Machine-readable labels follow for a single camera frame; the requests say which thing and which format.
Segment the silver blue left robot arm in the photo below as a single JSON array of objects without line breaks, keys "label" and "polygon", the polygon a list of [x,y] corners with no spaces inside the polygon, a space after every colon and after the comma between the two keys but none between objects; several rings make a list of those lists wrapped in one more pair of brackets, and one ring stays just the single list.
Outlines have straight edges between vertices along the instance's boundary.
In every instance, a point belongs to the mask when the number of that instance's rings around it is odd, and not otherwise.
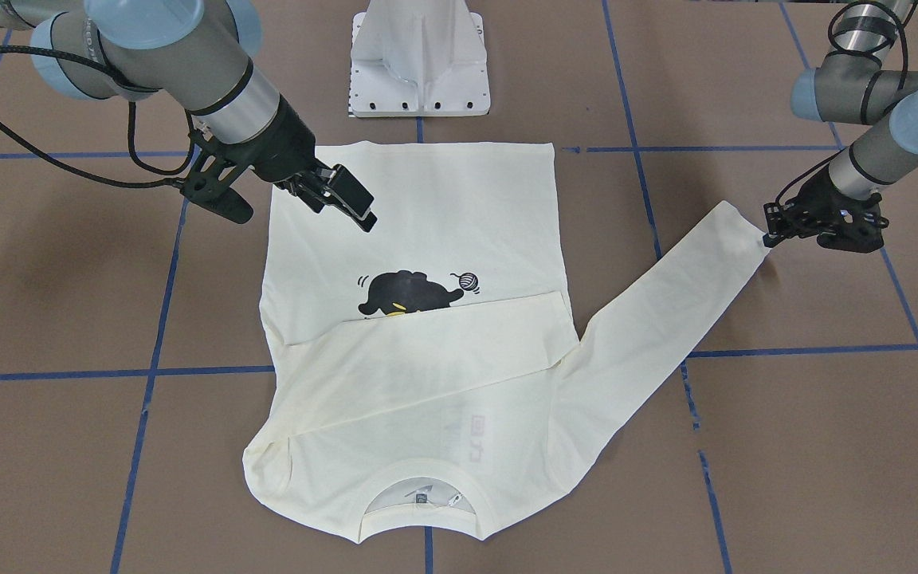
[{"label": "silver blue left robot arm", "polygon": [[893,48],[908,56],[914,9],[912,1],[855,1],[831,19],[830,51],[795,80],[790,106],[801,119],[866,131],[795,178],[795,196],[781,191],[765,204],[765,246],[814,237],[827,250],[882,248],[889,220],[881,192],[918,168],[918,70],[907,61],[898,70],[883,66]]}]

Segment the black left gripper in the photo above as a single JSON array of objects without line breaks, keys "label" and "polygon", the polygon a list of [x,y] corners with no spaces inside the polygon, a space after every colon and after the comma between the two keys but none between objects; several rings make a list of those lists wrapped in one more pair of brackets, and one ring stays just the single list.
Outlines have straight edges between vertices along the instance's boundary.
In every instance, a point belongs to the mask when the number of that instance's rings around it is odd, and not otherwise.
[{"label": "black left gripper", "polygon": [[838,191],[830,171],[820,168],[792,199],[763,204],[768,225],[763,244],[773,248],[787,236],[841,235],[863,219],[863,202]]}]

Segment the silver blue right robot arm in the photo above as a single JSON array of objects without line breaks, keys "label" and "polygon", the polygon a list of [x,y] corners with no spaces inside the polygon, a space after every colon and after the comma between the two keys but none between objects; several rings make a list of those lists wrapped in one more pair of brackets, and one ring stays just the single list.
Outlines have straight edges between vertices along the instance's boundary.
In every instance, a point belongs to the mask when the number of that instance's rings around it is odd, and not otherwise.
[{"label": "silver blue right robot arm", "polygon": [[[249,1],[0,1],[0,28],[32,33],[26,46],[41,79],[84,100],[120,96],[135,105],[165,92],[182,106],[190,150],[181,167],[148,167],[154,187],[237,224],[253,208],[234,191],[245,171],[311,210],[341,210],[363,231],[376,223],[372,196],[346,167],[316,157],[316,138],[255,65],[262,33]],[[0,121],[0,131],[41,152]]]}]

